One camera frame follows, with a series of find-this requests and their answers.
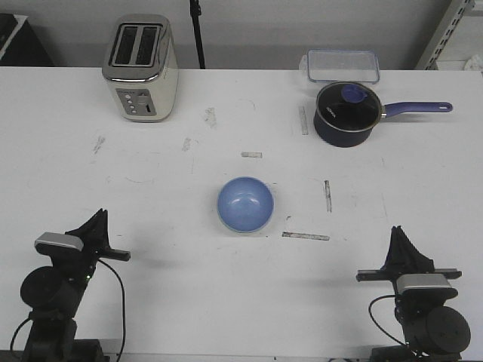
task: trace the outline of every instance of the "saucepan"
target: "saucepan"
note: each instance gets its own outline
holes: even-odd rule
[[[352,81],[337,81],[318,92],[314,116],[318,135],[338,147],[364,142],[382,118],[403,112],[451,112],[448,102],[400,102],[382,105],[369,88]]]

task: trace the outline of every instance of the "blue pan handle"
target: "blue pan handle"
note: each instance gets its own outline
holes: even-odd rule
[[[404,112],[451,112],[453,105],[447,102],[399,102],[386,104],[386,117]]]

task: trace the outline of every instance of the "black cable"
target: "black cable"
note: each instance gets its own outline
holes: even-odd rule
[[[17,338],[17,334],[20,332],[22,327],[25,326],[27,323],[29,323],[29,321],[30,321],[30,318],[27,318],[22,323],[20,323],[20,325],[17,327],[17,329],[14,332],[14,336],[12,337],[12,340],[10,341],[10,353],[11,353],[12,356],[14,356],[14,358],[16,358],[18,360],[20,359],[20,356],[17,356],[14,352],[15,339]]]
[[[199,0],[189,0],[189,13],[193,22],[196,50],[198,51],[199,68],[205,69],[205,53],[203,52],[202,31],[199,27],[199,16],[202,14],[202,8],[199,6]]]
[[[391,336],[389,333],[387,333],[377,322],[376,320],[374,319],[374,316],[372,315],[372,305],[375,303],[375,302],[378,302],[380,301],[381,299],[388,299],[388,298],[395,298],[395,295],[392,294],[392,295],[388,295],[388,296],[380,296],[376,299],[374,299],[371,303],[369,303],[369,316],[371,317],[372,321],[374,322],[374,324],[376,324],[377,328],[379,328],[381,330],[382,333],[384,333],[386,336],[388,336],[390,339],[392,339],[393,341],[397,342],[398,344],[400,345],[403,345],[403,346],[406,346],[405,343],[401,342],[400,340],[394,338],[393,336]]]
[[[99,260],[101,264],[106,266],[112,273],[114,273],[115,277],[118,278],[119,284],[121,285],[121,293],[122,293],[122,343],[121,343],[121,349],[119,350],[118,353],[118,358],[115,360],[116,362],[119,362],[122,356],[122,352],[124,351],[124,346],[126,343],[126,298],[125,298],[125,290],[124,290],[124,284],[122,283],[121,277],[119,277],[119,274],[114,270],[114,268],[104,262],[103,260]]]

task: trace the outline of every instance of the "white wall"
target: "white wall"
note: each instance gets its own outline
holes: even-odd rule
[[[296,69],[309,48],[375,50],[411,69],[449,0],[200,0],[207,68]],[[197,67],[189,0],[0,0],[29,21],[58,66],[100,66],[115,20],[157,13],[183,68]]]

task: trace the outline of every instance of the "scuff mark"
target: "scuff mark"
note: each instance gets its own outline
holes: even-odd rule
[[[323,240],[323,241],[330,240],[330,238],[327,235],[302,234],[299,232],[282,232],[281,236],[284,238],[300,238],[300,239]]]
[[[255,102],[253,100],[246,100],[247,102],[251,103],[251,105],[254,107],[254,111],[257,110],[257,107],[255,106]]]
[[[331,196],[331,186],[329,185],[328,179],[324,181],[325,190],[325,201],[327,203],[327,212],[332,212],[332,196]]]
[[[103,137],[103,136],[98,136],[97,143],[96,143],[96,145],[94,146],[94,149],[93,149],[95,155],[99,152],[99,150],[103,146],[104,142],[106,142],[106,138]]]
[[[299,117],[300,117],[300,125],[302,126],[302,134],[306,136],[309,134],[309,128],[307,127],[307,117],[305,114],[305,107],[299,106]]]
[[[262,158],[262,152],[242,152],[242,157]]]
[[[204,121],[207,123],[210,128],[216,128],[217,127],[217,116],[214,113],[214,108],[207,108],[205,110],[205,116],[204,116]]]
[[[191,148],[191,138],[185,138],[183,142],[183,148],[181,151],[186,152]]]
[[[154,179],[147,179],[147,180],[144,180],[144,181],[138,181],[138,180],[135,180],[135,179],[130,179],[129,177],[125,177],[125,179],[127,181],[131,181],[132,183],[154,183]]]
[[[291,216],[291,215],[289,215],[289,216],[285,217],[285,228],[286,228],[286,229],[290,229],[290,228],[291,228],[291,227],[290,227],[290,224],[291,224],[290,219],[291,219],[291,218],[292,218],[292,216]]]
[[[387,218],[387,209],[386,209],[386,199],[384,198],[384,194],[381,192],[380,197],[383,199],[383,208],[384,208],[384,215]]]

